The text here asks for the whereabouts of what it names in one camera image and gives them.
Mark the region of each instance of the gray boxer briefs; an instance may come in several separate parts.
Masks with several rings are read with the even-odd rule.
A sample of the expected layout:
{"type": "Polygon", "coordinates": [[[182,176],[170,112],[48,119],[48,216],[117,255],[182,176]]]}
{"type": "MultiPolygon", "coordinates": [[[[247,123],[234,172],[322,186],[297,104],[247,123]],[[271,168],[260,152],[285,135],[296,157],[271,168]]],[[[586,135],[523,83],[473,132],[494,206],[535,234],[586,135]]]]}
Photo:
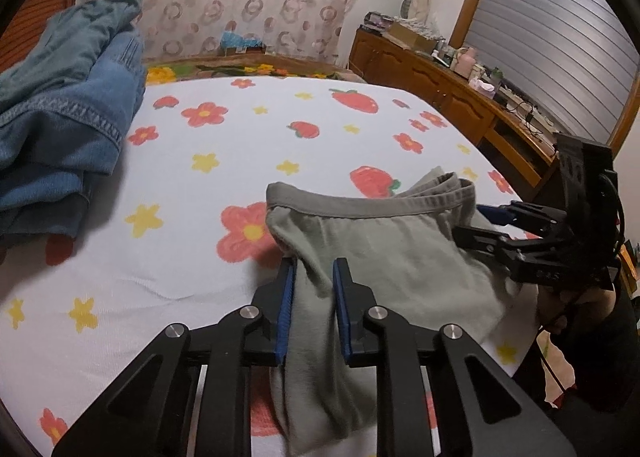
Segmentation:
{"type": "Polygon", "coordinates": [[[289,349],[271,373],[271,393],[289,452],[296,456],[376,421],[373,368],[349,369],[340,352],[332,265],[346,257],[353,280],[414,325],[458,323],[481,342],[520,290],[503,267],[459,249],[454,225],[491,227],[476,190],[432,170],[385,199],[339,198],[284,183],[267,188],[269,231],[297,258],[289,349]]]}

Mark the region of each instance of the wooden window frame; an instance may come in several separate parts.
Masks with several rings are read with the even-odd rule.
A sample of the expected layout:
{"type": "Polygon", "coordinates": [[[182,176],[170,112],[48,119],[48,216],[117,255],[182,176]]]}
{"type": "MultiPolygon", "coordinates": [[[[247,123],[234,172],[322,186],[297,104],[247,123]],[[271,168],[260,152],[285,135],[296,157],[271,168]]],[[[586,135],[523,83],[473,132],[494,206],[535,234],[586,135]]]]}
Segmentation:
{"type": "MultiPolygon", "coordinates": [[[[469,28],[471,27],[471,22],[474,19],[474,15],[476,14],[476,9],[478,8],[479,2],[480,0],[465,0],[463,2],[462,9],[460,9],[460,14],[458,15],[458,20],[455,27],[453,28],[453,32],[451,33],[451,38],[449,39],[449,45],[451,47],[458,49],[465,43],[466,35],[469,32],[469,28]]],[[[611,148],[614,157],[619,153],[620,148],[622,148],[622,144],[628,136],[629,130],[631,130],[631,126],[634,124],[634,120],[638,115],[639,109],[640,66],[638,66],[636,79],[634,81],[634,84],[631,86],[631,91],[629,91],[629,96],[626,99],[625,106],[622,109],[622,114],[620,114],[620,117],[616,122],[616,126],[614,127],[611,135],[609,136],[609,140],[607,141],[607,145],[609,145],[609,147],[611,148]]]]}

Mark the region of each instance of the wooden cabinet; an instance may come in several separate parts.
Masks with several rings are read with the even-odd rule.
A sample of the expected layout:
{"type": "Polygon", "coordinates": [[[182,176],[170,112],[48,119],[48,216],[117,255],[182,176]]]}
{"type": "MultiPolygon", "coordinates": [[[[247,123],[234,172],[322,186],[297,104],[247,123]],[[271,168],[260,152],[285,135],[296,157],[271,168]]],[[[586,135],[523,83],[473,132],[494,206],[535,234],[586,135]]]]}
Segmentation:
{"type": "Polygon", "coordinates": [[[436,108],[474,145],[480,142],[494,119],[494,113],[459,90],[451,90],[436,108]]]}
{"type": "Polygon", "coordinates": [[[526,199],[548,172],[551,148],[527,135],[513,114],[431,59],[358,30],[350,68],[369,83],[404,89],[432,105],[495,166],[504,167],[501,170],[521,197],[526,199]]]}
{"type": "Polygon", "coordinates": [[[426,68],[423,62],[410,62],[407,80],[407,91],[422,98],[427,103],[437,107],[436,103],[442,102],[446,90],[444,80],[437,72],[426,68]]]}

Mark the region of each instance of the floral bedsheet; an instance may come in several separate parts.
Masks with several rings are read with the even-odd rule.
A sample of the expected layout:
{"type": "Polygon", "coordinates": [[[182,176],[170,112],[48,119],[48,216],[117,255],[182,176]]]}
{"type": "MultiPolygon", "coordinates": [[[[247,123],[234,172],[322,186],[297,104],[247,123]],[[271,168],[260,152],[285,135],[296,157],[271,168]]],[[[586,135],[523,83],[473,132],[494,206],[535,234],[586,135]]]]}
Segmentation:
{"type": "MultiPolygon", "coordinates": [[[[2,401],[50,455],[167,324],[215,323],[273,277],[280,254],[264,226],[268,183],[377,198],[408,189],[437,165],[473,180],[478,202],[517,198],[455,127],[400,90],[275,76],[149,85],[82,234],[5,254],[2,401]]],[[[535,299],[524,286],[484,343],[510,374],[534,339],[535,299]]],[[[254,373],[251,432],[255,456],[284,455],[264,371],[254,373]]],[[[372,427],[309,455],[368,457],[375,445],[372,427]]]]}

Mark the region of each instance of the pink bottle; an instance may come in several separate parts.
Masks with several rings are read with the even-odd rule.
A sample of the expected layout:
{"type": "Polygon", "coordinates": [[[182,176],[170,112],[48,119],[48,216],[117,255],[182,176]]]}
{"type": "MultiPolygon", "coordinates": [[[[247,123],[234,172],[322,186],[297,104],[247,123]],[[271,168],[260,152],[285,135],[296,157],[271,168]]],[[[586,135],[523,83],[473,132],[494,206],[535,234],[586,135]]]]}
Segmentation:
{"type": "Polygon", "coordinates": [[[469,47],[464,54],[458,57],[458,64],[454,71],[460,76],[464,76],[466,79],[471,76],[471,69],[476,64],[476,50],[473,47],[469,47]]]}

